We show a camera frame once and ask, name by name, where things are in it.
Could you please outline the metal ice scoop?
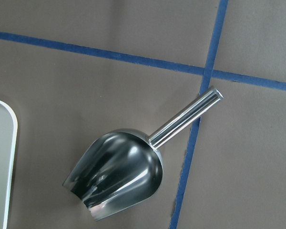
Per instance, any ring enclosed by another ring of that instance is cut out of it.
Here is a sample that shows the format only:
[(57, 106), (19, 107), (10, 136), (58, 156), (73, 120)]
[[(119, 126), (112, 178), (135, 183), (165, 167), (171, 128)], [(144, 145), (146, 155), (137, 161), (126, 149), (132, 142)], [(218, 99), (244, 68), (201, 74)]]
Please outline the metal ice scoop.
[(95, 220), (150, 198), (163, 179), (160, 147), (223, 99), (210, 87), (152, 134), (118, 129), (95, 140), (63, 186), (76, 195)]

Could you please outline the white rectangular tray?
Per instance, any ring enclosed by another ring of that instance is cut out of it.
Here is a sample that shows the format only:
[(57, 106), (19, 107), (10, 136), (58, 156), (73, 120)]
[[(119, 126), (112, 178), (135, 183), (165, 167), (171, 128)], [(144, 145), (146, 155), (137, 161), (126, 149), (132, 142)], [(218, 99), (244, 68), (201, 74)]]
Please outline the white rectangular tray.
[(0, 100), (0, 229), (5, 229), (8, 222), (17, 131), (14, 111)]

